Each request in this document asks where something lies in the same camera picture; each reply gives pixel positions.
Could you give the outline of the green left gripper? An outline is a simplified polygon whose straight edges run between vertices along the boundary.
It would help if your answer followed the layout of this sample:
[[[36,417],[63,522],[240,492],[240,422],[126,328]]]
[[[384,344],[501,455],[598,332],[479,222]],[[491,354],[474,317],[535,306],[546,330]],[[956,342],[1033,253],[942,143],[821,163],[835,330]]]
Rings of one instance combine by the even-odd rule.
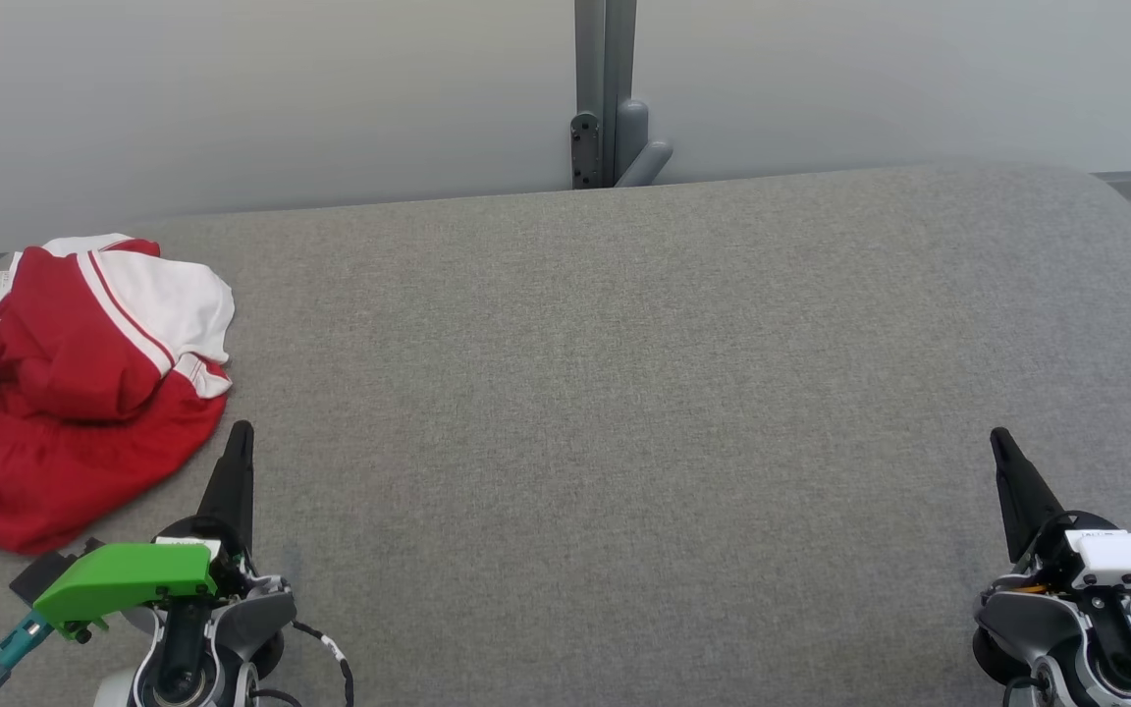
[[[90,542],[62,560],[32,609],[74,639],[87,626],[135,607],[167,609],[176,600],[242,595],[254,541],[254,426],[239,420],[211,469],[196,517],[145,542]]]

